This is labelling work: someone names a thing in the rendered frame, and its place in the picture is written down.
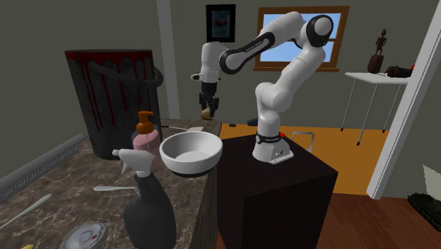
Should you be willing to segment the pink soap dispenser orange pump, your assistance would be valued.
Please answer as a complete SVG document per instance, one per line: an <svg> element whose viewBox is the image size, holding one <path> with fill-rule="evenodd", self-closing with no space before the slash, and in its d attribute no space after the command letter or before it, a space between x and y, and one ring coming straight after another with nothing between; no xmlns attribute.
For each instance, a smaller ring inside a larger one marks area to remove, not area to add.
<svg viewBox="0 0 441 249"><path fill-rule="evenodd" d="M151 168L155 168L160 164L160 133L149 120L153 116L151 111L139 112L139 123L136 125L136 131L132 134L132 144L135 150L147 151L155 158L151 163Z"/></svg>

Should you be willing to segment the black bucket with red drips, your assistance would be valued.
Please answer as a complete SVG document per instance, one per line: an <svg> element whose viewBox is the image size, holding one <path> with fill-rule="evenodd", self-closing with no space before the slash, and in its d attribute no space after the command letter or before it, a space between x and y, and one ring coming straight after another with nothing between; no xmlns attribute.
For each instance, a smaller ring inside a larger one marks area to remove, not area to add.
<svg viewBox="0 0 441 249"><path fill-rule="evenodd" d="M163 75L151 50L64 52L94 154L115 160L114 149L131 149L140 111L161 128L158 88Z"/></svg>

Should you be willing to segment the white spoon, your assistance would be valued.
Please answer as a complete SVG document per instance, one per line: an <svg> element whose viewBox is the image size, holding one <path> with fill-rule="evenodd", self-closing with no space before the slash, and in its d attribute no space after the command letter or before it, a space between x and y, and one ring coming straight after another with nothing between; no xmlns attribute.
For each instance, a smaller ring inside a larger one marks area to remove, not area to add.
<svg viewBox="0 0 441 249"><path fill-rule="evenodd" d="M135 193L139 194L140 191L138 187L118 187L118 186L96 186L93 188L94 191L113 191L113 190L134 190Z"/></svg>

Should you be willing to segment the long white utensil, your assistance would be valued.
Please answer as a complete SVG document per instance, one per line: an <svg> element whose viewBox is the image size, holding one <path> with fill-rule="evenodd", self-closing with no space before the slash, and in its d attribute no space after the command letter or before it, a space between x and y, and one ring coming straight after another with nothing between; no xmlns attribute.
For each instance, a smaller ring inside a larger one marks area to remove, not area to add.
<svg viewBox="0 0 441 249"><path fill-rule="evenodd" d="M47 194L43 197L41 197L38 201L34 202L33 204L31 204L29 207L27 207L26 209L24 209L23 211L21 211L20 213L18 213L17 215L15 215L13 218L11 218L10 220L8 220L7 222L5 222L4 224L2 224L0 226L0 231L5 229L9 224L11 224L12 222L14 222L15 220L21 218L22 216L25 216L26 214L30 213L32 210L37 209L41 204L45 203L47 200L49 200L52 197L52 194Z"/></svg>

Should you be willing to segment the white bowl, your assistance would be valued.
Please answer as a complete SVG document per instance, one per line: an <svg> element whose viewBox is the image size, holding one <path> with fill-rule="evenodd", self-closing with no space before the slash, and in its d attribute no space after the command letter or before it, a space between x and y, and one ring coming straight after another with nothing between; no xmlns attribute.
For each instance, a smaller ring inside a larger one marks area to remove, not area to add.
<svg viewBox="0 0 441 249"><path fill-rule="evenodd" d="M160 145L165 166L188 178L207 174L219 162L222 150L222 140L209 132L181 132Z"/></svg>

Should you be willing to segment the wooden framed window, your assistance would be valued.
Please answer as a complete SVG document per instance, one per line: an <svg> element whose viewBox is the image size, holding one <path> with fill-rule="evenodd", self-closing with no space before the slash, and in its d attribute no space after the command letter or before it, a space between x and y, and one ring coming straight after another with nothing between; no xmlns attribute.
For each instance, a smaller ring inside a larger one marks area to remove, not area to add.
<svg viewBox="0 0 441 249"><path fill-rule="evenodd" d="M259 32L272 20L291 11L297 11L305 21L314 16L324 14L333 20L334 29L329 37L328 43L324 46L326 54L325 60L318 68L320 72L338 72L336 64L339 58L343 34L348 19L350 6L293 6L293 7L260 7L258 14ZM292 61L301 49L293 41L287 41L277 48L268 50L258 55L254 63L254 71L281 71L289 62Z"/></svg>

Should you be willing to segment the black spray bottle white trigger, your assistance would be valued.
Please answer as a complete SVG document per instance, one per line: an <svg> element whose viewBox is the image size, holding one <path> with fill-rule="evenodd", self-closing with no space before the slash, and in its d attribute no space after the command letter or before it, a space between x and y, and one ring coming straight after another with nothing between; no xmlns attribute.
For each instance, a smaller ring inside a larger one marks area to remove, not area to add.
<svg viewBox="0 0 441 249"><path fill-rule="evenodd" d="M173 249L177 228L171 201L163 186L151 172L155 155L133 149L115 149L124 165L134 169L139 196L123 212L124 225L136 249Z"/></svg>

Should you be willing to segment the dark robot stand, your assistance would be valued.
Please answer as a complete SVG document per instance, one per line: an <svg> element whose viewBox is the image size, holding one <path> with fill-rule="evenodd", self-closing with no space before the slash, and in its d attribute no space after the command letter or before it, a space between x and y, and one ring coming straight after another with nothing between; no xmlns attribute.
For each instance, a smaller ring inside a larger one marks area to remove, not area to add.
<svg viewBox="0 0 441 249"><path fill-rule="evenodd" d="M216 166L226 249L316 249L337 171L294 141L287 161L258 161L254 142L252 135L223 140Z"/></svg>

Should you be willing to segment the black framed wall picture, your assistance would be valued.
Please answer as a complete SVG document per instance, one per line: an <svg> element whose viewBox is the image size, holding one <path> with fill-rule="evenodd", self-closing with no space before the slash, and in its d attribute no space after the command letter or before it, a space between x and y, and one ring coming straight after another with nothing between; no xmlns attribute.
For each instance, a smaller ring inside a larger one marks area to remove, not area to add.
<svg viewBox="0 0 441 249"><path fill-rule="evenodd" d="M235 4L206 5L206 41L235 41Z"/></svg>

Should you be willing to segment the white side table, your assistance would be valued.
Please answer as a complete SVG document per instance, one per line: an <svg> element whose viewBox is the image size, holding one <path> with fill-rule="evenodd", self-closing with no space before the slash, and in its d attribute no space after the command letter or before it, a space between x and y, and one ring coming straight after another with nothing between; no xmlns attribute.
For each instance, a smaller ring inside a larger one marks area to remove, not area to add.
<svg viewBox="0 0 441 249"><path fill-rule="evenodd" d="M343 117L343 122L341 125L341 131L344 130L345 127L345 123L346 123L346 118L348 115L348 111L349 111L349 107L351 105L351 101L352 101L352 97L353 97L353 92L355 90L355 85L357 83L357 81L364 81L367 83L371 83L373 84L374 87L374 91L372 93L372 97L370 99L370 104L368 105L367 108L367 112L365 115L365 119L363 121L363 126L360 132L360 136L358 138L358 142L357 145L359 146L361 143L361 139L363 137L363 132L365 130L365 126L370 114L370 110L373 104L373 100L375 99L376 96L376 92L377 92L377 88L380 84L383 85L398 85L398 90L396 91L396 95L394 97L394 100L392 102L392 106L389 110L389 114L387 116L386 122L384 124L384 127L382 128L382 133L385 133L386 130L386 126L387 123L389 121L389 118L391 116L392 113L392 108L395 105L396 99L398 97L399 91L401 89L401 87L403 85L406 85L408 83L408 78L411 77L413 70L414 70L414 65L411 68L402 68L400 66L389 66L386 71L384 73L380 72L383 60L384 60L384 55L382 54L383 51L383 47L385 46L386 42L387 42L387 38L385 37L385 35L387 34L387 31L385 29L382 30L382 32L380 33L380 37L377 38L376 40L376 51L375 53L371 56L370 61L368 63L367 66L367 70L368 72L365 73L352 73L352 72L346 72L345 75L354 79L353 81L353 85L351 88L351 93L348 99L348 103L346 106L346 111L345 111L345 115Z"/></svg>

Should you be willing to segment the silver frame on floor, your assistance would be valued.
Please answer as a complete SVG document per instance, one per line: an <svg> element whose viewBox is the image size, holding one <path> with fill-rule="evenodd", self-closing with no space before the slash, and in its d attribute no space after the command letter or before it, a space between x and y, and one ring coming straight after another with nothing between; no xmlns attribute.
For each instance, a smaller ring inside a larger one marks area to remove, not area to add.
<svg viewBox="0 0 441 249"><path fill-rule="evenodd" d="M313 149L313 145L314 145L314 138L315 138L315 134L314 132L300 132L300 131L293 131L292 132L292 139L294 140L294 137L296 134L299 135L310 135L311 136L311 140L310 140L310 145L309 148L307 149L308 152L312 152Z"/></svg>

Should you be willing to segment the dark green tracked toy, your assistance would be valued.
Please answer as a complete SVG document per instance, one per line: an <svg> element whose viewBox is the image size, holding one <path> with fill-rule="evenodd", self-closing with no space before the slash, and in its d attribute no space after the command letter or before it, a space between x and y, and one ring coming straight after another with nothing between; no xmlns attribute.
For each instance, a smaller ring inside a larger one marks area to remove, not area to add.
<svg viewBox="0 0 441 249"><path fill-rule="evenodd" d="M441 201L427 194L414 193L409 204L438 232L441 233Z"/></svg>

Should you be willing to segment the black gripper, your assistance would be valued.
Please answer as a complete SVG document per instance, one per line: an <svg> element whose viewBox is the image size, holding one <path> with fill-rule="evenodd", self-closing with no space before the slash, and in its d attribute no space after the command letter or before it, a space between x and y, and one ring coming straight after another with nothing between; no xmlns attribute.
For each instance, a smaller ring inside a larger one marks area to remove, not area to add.
<svg viewBox="0 0 441 249"><path fill-rule="evenodd" d="M199 93L199 104L201 109L205 110L207 103L210 108L209 115L214 117L215 111L218 109L219 98L215 97L217 91L217 83L201 82L201 92Z"/></svg>

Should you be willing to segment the silver knife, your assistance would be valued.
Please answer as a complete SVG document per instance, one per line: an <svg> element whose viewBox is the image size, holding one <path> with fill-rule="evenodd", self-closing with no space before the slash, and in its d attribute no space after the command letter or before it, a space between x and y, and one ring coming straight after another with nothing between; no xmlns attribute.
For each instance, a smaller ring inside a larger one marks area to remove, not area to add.
<svg viewBox="0 0 441 249"><path fill-rule="evenodd" d="M179 129L179 130L183 130L186 132L201 132L204 129L204 127L182 128L182 127L173 127L173 126L169 126L169 125L162 125L162 128Z"/></svg>

